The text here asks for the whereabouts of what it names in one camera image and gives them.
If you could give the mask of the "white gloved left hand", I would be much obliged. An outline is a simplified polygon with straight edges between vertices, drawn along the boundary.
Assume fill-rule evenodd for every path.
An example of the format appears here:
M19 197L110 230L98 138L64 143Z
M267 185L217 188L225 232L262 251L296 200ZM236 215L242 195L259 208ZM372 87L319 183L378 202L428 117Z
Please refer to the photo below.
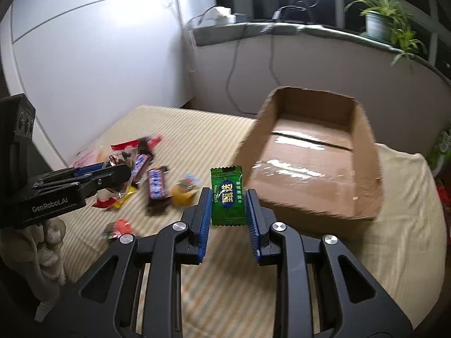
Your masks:
M1 231L1 303L4 317L41 323L66 284L61 257L66 224L59 218Z

